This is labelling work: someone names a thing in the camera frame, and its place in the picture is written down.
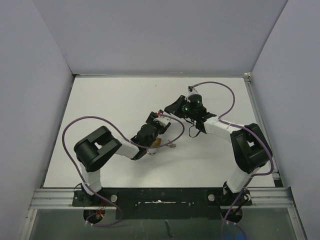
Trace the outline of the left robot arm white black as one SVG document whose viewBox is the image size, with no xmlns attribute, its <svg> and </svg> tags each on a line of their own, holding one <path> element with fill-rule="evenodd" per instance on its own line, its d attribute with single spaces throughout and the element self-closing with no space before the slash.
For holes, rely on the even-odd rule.
<svg viewBox="0 0 320 240">
<path fill-rule="evenodd" d="M 129 141 L 121 137 L 116 138 L 103 125 L 77 142 L 73 150 L 80 162 L 84 178 L 82 183 L 84 200 L 92 206 L 100 203 L 102 199 L 100 169 L 113 155 L 139 160 L 147 154 L 146 148 L 152 147 L 157 137 L 164 134 L 170 125 L 170 118 L 157 116 L 155 112 L 151 112 L 145 124 Z"/>
</svg>

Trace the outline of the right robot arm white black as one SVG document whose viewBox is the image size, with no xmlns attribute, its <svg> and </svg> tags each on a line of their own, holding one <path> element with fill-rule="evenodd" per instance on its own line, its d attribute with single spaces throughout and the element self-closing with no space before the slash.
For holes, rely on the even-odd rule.
<svg viewBox="0 0 320 240">
<path fill-rule="evenodd" d="M 220 120 L 207 111 L 199 94 L 182 95 L 164 111 L 180 119 L 189 119 L 201 133 L 215 135 L 231 143 L 236 168 L 223 185 L 222 197 L 227 204 L 239 201 L 240 191 L 272 159 L 271 149 L 256 123 L 236 125 Z"/>
</svg>

